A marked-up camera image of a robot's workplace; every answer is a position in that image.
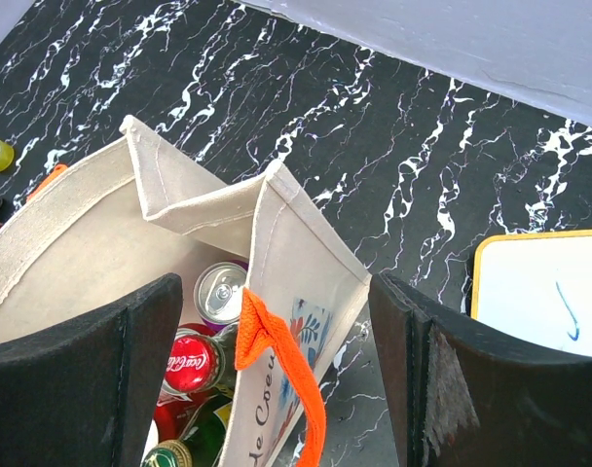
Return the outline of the purple soda can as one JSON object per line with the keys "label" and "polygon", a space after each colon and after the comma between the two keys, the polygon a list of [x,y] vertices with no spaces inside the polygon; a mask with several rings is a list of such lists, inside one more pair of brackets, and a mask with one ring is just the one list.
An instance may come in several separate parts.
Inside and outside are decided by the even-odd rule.
{"label": "purple soda can", "polygon": [[247,263],[224,261],[209,266],[199,276],[194,301],[202,322],[217,332],[236,323],[241,315]]}

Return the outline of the red cola can back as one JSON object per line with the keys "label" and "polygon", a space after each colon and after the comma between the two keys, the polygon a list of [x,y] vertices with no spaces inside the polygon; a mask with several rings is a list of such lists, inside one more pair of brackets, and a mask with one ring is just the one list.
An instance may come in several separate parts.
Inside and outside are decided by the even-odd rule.
{"label": "red cola can back", "polygon": [[193,393],[183,398],[162,398],[154,410],[159,441],[178,438],[200,407],[213,397],[211,392]]}

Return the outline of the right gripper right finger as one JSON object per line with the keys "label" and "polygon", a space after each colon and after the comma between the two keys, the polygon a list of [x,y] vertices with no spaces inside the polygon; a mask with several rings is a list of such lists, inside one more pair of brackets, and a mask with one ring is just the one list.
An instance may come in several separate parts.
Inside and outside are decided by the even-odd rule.
{"label": "right gripper right finger", "polygon": [[592,357],[511,337],[380,273],[368,297],[402,466],[592,466]]}

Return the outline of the glass cola bottle red cap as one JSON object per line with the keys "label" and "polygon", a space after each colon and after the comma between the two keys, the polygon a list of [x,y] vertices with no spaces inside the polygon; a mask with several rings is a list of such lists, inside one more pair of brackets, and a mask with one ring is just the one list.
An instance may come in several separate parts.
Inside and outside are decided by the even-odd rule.
{"label": "glass cola bottle red cap", "polygon": [[232,398],[237,382],[235,350],[238,324],[232,323],[213,336],[181,326],[166,364],[162,393],[183,398],[218,391]]}

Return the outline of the green glass bottle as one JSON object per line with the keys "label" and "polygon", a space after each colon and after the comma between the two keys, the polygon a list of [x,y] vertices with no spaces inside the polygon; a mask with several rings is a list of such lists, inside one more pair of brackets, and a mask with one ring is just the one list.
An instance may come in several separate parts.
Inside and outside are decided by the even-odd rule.
{"label": "green glass bottle", "polygon": [[219,463],[233,401],[219,393],[198,410],[177,438],[158,443],[144,456],[142,467],[212,467]]}

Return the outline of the beige canvas bag orange handles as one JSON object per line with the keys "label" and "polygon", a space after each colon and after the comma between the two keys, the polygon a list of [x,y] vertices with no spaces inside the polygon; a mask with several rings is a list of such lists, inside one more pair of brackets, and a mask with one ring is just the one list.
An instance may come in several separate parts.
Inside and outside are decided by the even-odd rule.
{"label": "beige canvas bag orange handles", "polygon": [[213,336],[195,307],[209,266],[247,263],[237,382],[217,466],[270,466],[300,418],[302,466],[320,463],[319,389],[363,309],[370,274],[279,161],[228,185],[140,120],[65,169],[0,230],[0,343],[182,280],[178,327]]}

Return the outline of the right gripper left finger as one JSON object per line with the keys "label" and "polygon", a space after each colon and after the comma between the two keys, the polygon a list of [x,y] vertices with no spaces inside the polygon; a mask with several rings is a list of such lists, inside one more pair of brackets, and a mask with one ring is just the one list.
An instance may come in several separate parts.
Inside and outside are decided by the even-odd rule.
{"label": "right gripper left finger", "polygon": [[0,466],[137,466],[183,307],[168,273],[0,343]]}

